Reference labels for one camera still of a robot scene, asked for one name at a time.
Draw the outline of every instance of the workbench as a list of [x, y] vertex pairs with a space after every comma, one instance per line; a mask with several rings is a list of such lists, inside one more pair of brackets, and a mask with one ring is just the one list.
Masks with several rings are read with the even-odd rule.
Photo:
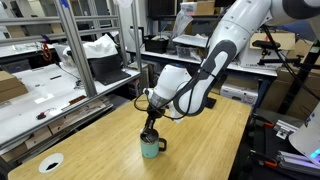
[[[147, 113], [133, 102], [101, 118], [34, 159], [12, 170], [18, 179], [228, 179], [251, 107], [215, 95], [213, 109], [186, 117], [181, 123], [161, 118], [155, 129], [168, 142], [167, 151], [143, 158], [139, 130]], [[137, 101], [146, 107], [146, 100]], [[64, 161], [52, 172], [38, 167], [53, 153]]]
[[[68, 74], [80, 77], [77, 68], [64, 66], [62, 63], [61, 67], [64, 71], [52, 64], [14, 74], [25, 84], [28, 93], [0, 103], [0, 150], [7, 147], [13, 139], [30, 135], [40, 126], [51, 123], [57, 115], [68, 111], [69, 101], [86, 96], [83, 88], [74, 89], [77, 79]], [[126, 69], [126, 73], [131, 77], [107, 86], [94, 81], [99, 95], [105, 95], [140, 75], [138, 71], [131, 69]], [[47, 118], [41, 121], [36, 119], [40, 112], [52, 108], [55, 110], [50, 111]]]

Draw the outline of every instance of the lab equipment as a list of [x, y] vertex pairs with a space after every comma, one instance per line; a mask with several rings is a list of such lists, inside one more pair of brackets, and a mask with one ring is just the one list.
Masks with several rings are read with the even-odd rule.
[[[149, 106], [146, 110], [148, 118], [143, 132], [153, 129], [156, 119], [162, 116], [181, 122], [184, 116], [200, 114], [212, 86], [261, 25], [276, 26], [299, 19], [313, 18], [319, 14], [320, 1], [236, 1], [213, 32], [209, 40], [207, 58], [203, 60], [197, 73], [191, 76], [186, 68], [169, 64], [160, 74], [157, 86], [154, 89], [144, 90]], [[164, 114], [166, 108], [169, 109], [170, 116]]]

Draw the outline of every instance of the blue light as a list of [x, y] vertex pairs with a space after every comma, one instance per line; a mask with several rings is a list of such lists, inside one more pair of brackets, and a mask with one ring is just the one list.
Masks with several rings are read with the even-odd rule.
[[311, 158], [311, 159], [314, 159], [314, 158], [316, 158], [317, 156], [318, 156], [317, 153], [312, 153], [312, 154], [310, 155], [310, 158]]

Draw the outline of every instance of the green mug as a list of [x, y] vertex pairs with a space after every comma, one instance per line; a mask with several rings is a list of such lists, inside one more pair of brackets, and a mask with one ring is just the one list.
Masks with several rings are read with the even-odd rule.
[[145, 158], [154, 158], [160, 151], [167, 149], [167, 141], [159, 138], [159, 134], [155, 129], [145, 130], [140, 134], [141, 153]]

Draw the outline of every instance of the black container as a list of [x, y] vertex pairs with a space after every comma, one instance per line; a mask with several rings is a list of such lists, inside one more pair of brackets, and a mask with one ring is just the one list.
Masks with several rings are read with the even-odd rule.
[[145, 37], [145, 50], [149, 52], [155, 52], [163, 54], [166, 52], [169, 40], [151, 40], [154, 36]]

